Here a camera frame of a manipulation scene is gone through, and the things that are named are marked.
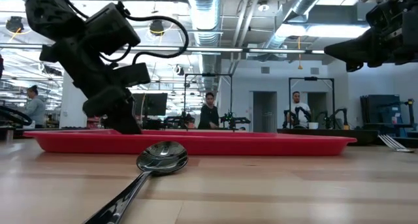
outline spoon handle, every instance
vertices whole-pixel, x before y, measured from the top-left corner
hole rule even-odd
[[[135,180],[129,184],[117,197],[113,198],[84,224],[118,224],[122,215],[125,213],[128,205],[138,194],[141,187],[152,172],[143,172]]]

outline red tray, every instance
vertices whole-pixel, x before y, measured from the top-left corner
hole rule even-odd
[[[176,141],[190,155],[339,155],[355,138],[277,133],[144,131],[121,135],[115,130],[28,131],[46,152],[140,154],[161,141]]]

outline spoon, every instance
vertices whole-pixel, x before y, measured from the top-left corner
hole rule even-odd
[[[137,158],[137,166],[143,173],[84,224],[120,223],[128,205],[136,197],[150,175],[171,174],[183,168],[188,160],[187,151],[177,142],[159,142],[150,146]]]

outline cup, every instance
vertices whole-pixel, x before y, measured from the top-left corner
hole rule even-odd
[[[317,122],[310,122],[309,123],[309,129],[318,129],[319,123]]]

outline wooden table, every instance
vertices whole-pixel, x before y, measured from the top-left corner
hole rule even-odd
[[[134,155],[0,145],[4,224],[82,223],[139,174]],[[191,157],[152,178],[123,223],[416,224],[418,155],[348,148],[340,157]]]

